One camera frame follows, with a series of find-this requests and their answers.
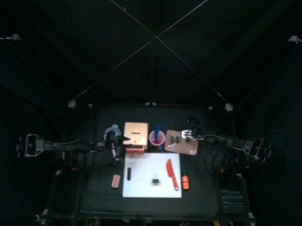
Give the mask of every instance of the cutting board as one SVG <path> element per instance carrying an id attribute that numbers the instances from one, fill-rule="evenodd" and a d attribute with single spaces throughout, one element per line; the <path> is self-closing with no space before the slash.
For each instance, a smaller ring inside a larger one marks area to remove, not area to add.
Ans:
<path id="1" fill-rule="evenodd" d="M 182 189 L 175 191 L 172 178 L 166 172 L 168 159 L 172 161 L 178 186 L 182 188 L 179 154 L 126 154 L 123 197 L 182 198 Z"/>

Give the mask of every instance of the black mat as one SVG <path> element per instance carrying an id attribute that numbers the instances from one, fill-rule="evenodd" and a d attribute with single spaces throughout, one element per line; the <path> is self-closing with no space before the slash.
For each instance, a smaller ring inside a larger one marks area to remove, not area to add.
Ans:
<path id="1" fill-rule="evenodd" d="M 93 139 L 103 137 L 105 128 L 112 124 L 118 124 L 123 131 L 126 122 L 147 122 L 148 131 L 160 124 L 164 132 L 190 129 L 187 117 L 192 115 L 199 117 L 202 126 L 207 127 L 208 123 L 206 108 L 96 106 L 93 113 Z M 207 144 L 199 142 L 196 155 L 180 155 L 180 166 L 186 166 L 190 176 L 190 190 L 183 191 L 180 199 L 123 198 L 123 179 L 116 190 L 110 185 L 115 174 L 123 176 L 124 164 L 114 166 L 111 153 L 99 153 L 95 169 L 85 180 L 80 213 L 114 218 L 140 215 L 156 219 L 215 218 L 216 192 L 214 180 L 206 173 L 206 149 Z"/>

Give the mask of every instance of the light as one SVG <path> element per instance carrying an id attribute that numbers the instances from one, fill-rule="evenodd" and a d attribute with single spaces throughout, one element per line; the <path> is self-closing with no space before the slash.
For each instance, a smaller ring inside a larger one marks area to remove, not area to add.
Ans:
<path id="1" fill-rule="evenodd" d="M 293 41 L 293 42 L 295 42 L 295 43 L 298 43 L 299 41 L 302 42 L 302 40 L 298 39 L 298 37 L 297 37 L 295 35 L 293 35 L 293 36 L 289 38 L 287 41 Z"/>
<path id="2" fill-rule="evenodd" d="M 0 41 L 1 40 L 13 40 L 13 41 L 21 41 L 21 37 L 19 34 L 13 34 L 12 36 L 8 36 L 8 37 L 0 37 Z"/>

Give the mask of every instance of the cup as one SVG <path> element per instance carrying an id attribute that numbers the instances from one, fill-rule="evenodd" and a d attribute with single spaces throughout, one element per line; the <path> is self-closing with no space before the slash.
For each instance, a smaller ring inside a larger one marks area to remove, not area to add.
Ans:
<path id="1" fill-rule="evenodd" d="M 148 141 L 152 144 L 152 146 L 159 147 L 166 142 L 166 134 L 162 131 L 159 131 L 158 138 L 155 139 L 155 131 L 151 131 L 148 134 Z"/>

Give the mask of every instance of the red knife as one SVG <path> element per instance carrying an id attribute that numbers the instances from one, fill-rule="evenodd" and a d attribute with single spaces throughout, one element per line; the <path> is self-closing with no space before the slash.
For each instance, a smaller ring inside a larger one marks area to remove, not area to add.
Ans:
<path id="1" fill-rule="evenodd" d="M 176 183 L 176 178 L 175 178 L 175 172 L 174 172 L 171 159 L 168 159 L 167 162 L 166 162 L 166 172 L 167 172 L 167 175 L 172 178 L 175 191 L 178 191 L 179 187 L 178 187 L 178 183 Z"/>

